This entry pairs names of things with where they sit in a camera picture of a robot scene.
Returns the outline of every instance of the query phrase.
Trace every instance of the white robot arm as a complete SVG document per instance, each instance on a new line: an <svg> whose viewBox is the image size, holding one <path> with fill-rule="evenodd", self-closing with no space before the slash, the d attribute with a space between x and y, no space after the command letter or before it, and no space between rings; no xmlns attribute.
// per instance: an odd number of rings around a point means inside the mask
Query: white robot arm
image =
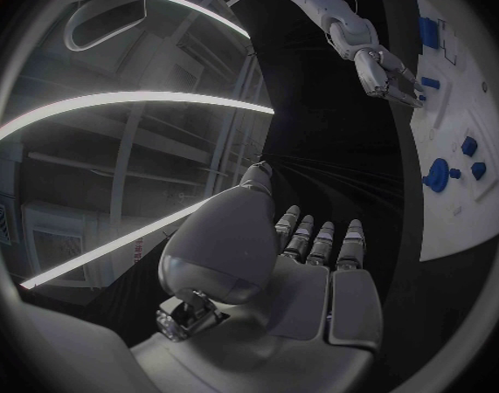
<svg viewBox="0 0 499 393"><path fill-rule="evenodd" d="M397 87L396 73L422 87L402 61L378 42L372 23L354 13L344 0L291 0L328 36L343 59L355 61L358 78L369 96L422 107L414 95Z"/></svg>

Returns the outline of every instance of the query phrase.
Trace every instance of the fluorescent light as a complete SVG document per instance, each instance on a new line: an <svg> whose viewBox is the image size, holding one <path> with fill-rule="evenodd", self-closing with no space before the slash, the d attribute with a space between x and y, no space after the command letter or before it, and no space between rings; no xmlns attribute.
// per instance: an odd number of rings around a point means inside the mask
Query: fluorescent light
<svg viewBox="0 0 499 393"><path fill-rule="evenodd" d="M27 125L31 125L33 122L40 121L57 114L62 114L64 112L73 111L74 109L96 107L111 103L151 101L205 103L209 105L248 109L251 111L263 112L265 114L274 114L274 110L270 107L261 107L260 105L241 102L239 100L217 98L215 96L205 96L203 94L149 91L97 93L80 96L79 98L61 100L60 102L54 102L50 105L45 105L44 107L39 107L38 109L34 109L33 111L20 115L0 127L0 141L19 129L26 127Z"/></svg>
<svg viewBox="0 0 499 393"><path fill-rule="evenodd" d="M239 26L237 26L233 22L229 22L227 19L217 15L216 13L214 13L210 10L204 9L202 6L198 6L197 4L187 2L186 0L166 0L166 1L181 4L182 6L189 7L190 9L199 11L200 13L204 13L205 15L212 17L215 20L218 20L222 24L229 26L231 29L240 33L244 37L249 38L249 34L246 31L244 31L242 28L240 28Z"/></svg>
<svg viewBox="0 0 499 393"><path fill-rule="evenodd" d="M21 283L21 286L31 289L35 286L39 286L41 284L44 284L47 281L50 281L51 279L54 279L56 277L59 277L60 275L63 275L66 272L72 271L73 269L76 269L78 266L82 266L84 264L87 264L88 262L91 262L92 260L95 260L97 258L101 258L104 255L107 255L108 253L128 244L131 242L134 242L138 238L141 238L147 234L152 233L153 231L160 230L161 228L165 227L166 225L169 225L171 223L174 223L175 221L179 220L180 218L184 218L195 212L198 208L200 208L202 205L204 205L207 201L209 201L210 198L205 199L204 201L200 203L195 203L191 207L187 207L183 210L180 210L179 212L175 212L174 214L171 214L170 216L167 216L165 218L162 218L161 220L158 220L152 224L146 225L145 227L142 227L139 230L133 231L132 233L129 233L126 236L123 236L121 238L117 238L116 240L113 240L110 243L107 243L106 245L100 246L93 251L84 253L83 255L78 256L77 258L71 259L68 262L65 262L62 265L56 266L55 268L52 268L51 270L40 273L34 278L28 279L25 282Z"/></svg>

